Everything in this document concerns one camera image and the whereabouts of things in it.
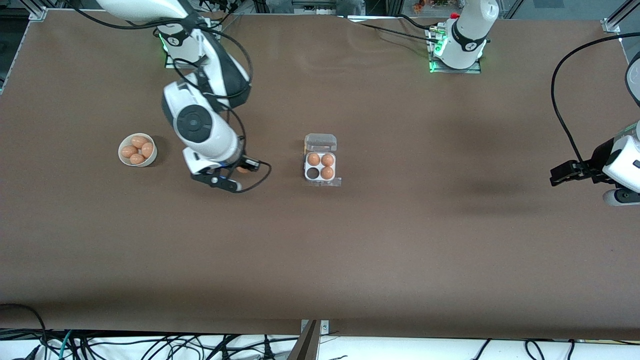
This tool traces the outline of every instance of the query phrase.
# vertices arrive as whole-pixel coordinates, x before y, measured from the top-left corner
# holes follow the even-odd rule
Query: bowl
[[[124,156],[122,156],[120,154],[122,152],[122,148],[123,147],[131,145],[131,139],[134,136],[144,136],[154,146],[154,150],[151,153],[151,156],[149,156],[149,159],[145,159],[145,161],[142,161],[142,163],[137,164],[137,165],[133,165],[131,163],[131,160],[125,158]],[[120,143],[120,146],[118,148],[118,157],[120,158],[120,161],[122,161],[122,163],[124,165],[129,165],[130,167],[146,167],[146,166],[149,166],[149,165],[151,165],[151,163],[154,162],[154,160],[156,159],[157,155],[158,155],[158,148],[156,146],[156,143],[154,142],[154,139],[151,136],[149,136],[147,134],[144,134],[144,133],[135,133],[135,134],[131,134],[131,135],[127,136],[124,140],[122,140],[122,142]]]

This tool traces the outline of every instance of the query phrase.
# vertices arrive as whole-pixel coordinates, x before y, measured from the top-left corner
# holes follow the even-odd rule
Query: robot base
[[[424,34],[427,38],[436,40],[442,40],[442,33],[437,31],[438,28],[444,28],[445,23],[439,22],[437,26],[432,26],[431,29],[425,30]],[[444,62],[437,56],[435,56],[436,47],[438,43],[427,41],[427,50],[429,51],[429,71],[430,72],[448,72],[450,74],[480,74],[480,61],[476,60],[471,67],[466,69],[454,69],[445,65]]]

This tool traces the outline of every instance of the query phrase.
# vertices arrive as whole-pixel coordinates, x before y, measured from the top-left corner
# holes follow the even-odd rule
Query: clear plastic egg carton
[[[332,134],[305,136],[304,176],[310,186],[342,186],[342,178],[335,175],[337,158],[333,153],[338,141]]]

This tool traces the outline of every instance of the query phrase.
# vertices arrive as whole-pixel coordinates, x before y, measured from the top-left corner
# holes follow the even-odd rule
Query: egg carton lid
[[[338,139],[333,134],[311,133],[305,136],[305,149],[307,151],[336,151]]]

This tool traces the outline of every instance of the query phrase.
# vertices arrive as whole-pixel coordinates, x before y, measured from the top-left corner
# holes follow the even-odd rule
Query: brown table
[[[151,30],[69,11],[30,26],[0,97],[2,302],[55,328],[295,333],[327,318],[342,334],[640,338],[640,208],[548,183],[573,157],[551,73],[599,23],[498,21],[478,76],[431,74],[419,40],[337,17],[245,16],[228,33],[255,65],[248,151],[274,166],[244,195],[190,180],[159,105],[177,75]],[[608,42],[558,77],[587,157],[640,115],[625,68]],[[156,139],[154,166],[118,160],[135,132]],[[305,186],[313,132],[338,138],[341,188]],[[36,325],[11,316],[0,326]]]

